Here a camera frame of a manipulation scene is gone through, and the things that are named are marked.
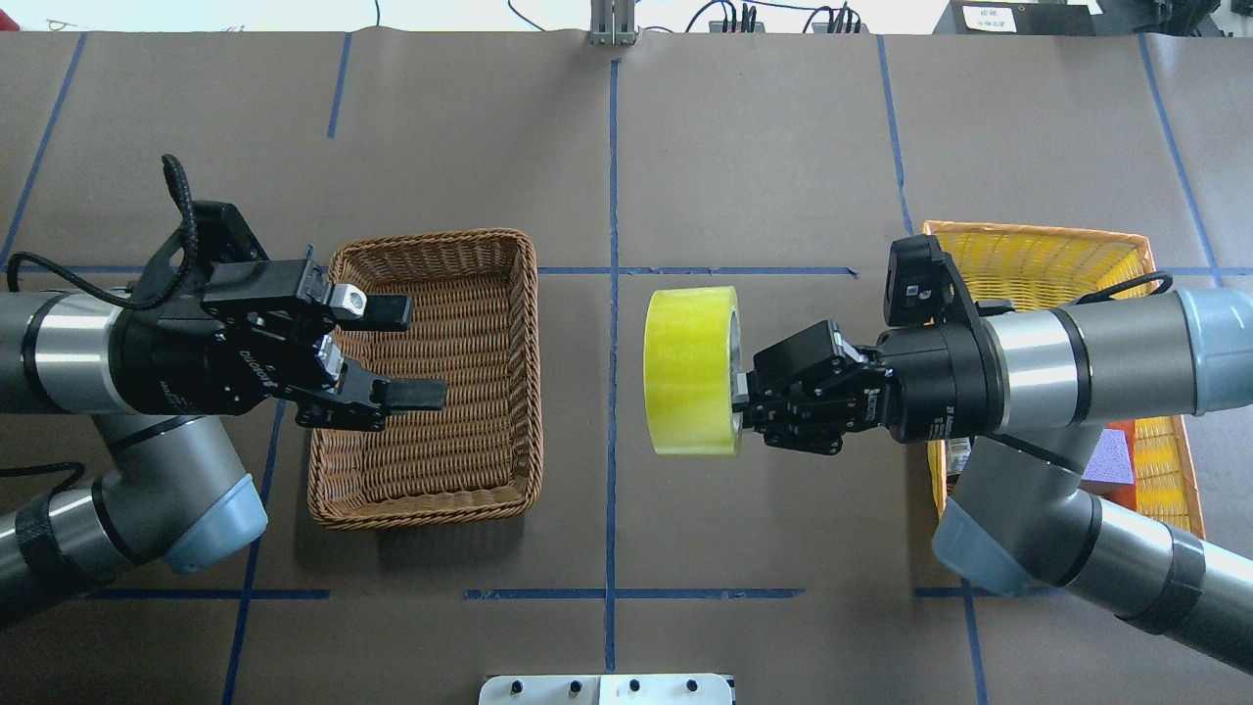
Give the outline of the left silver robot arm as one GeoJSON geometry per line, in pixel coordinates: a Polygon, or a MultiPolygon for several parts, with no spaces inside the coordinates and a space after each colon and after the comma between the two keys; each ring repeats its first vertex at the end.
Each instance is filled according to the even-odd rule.
{"type": "Polygon", "coordinates": [[[309,259],[216,263],[164,304],[149,270],[119,304],[85,293],[3,296],[3,412],[60,414],[107,468],[69,477],[3,518],[3,626],[162,561],[193,574],[267,528],[223,428],[266,399],[316,430],[381,432],[442,409],[444,379],[393,379],[340,351],[336,331],[401,333],[407,296],[332,284],[309,259]]]}

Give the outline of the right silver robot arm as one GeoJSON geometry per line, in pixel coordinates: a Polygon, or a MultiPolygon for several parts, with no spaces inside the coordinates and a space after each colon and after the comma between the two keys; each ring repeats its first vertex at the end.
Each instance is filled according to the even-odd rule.
{"type": "Polygon", "coordinates": [[[819,321],[756,354],[733,409],[771,447],[836,455],[847,433],[971,440],[932,538],[999,596],[1069,590],[1133,629],[1250,670],[1250,561],[1083,490],[1113,421],[1250,404],[1250,296],[1168,291],[949,321],[891,316],[875,347],[819,321]]]}

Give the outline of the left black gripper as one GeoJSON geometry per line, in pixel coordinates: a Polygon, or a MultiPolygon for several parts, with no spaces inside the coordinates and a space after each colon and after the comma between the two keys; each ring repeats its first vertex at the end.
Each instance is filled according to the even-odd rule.
{"type": "Polygon", "coordinates": [[[144,414],[243,414],[294,396],[299,427],[381,432],[396,414],[444,409],[447,381],[386,378],[350,358],[336,369],[330,333],[406,333],[412,316],[410,296],[331,284],[308,258],[217,264],[200,289],[119,318],[117,392],[144,414]]]}

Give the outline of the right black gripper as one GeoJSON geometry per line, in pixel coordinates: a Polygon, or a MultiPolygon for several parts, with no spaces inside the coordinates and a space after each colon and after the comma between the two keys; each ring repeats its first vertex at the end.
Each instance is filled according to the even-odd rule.
{"type": "Polygon", "coordinates": [[[1005,409],[989,334],[966,324],[897,327],[876,346],[856,348],[836,321],[823,318],[756,352],[752,362],[753,393],[814,387],[847,369],[837,384],[841,398],[741,402],[743,427],[782,450],[833,456],[846,435],[873,428],[903,445],[984,436],[1005,409]]]}

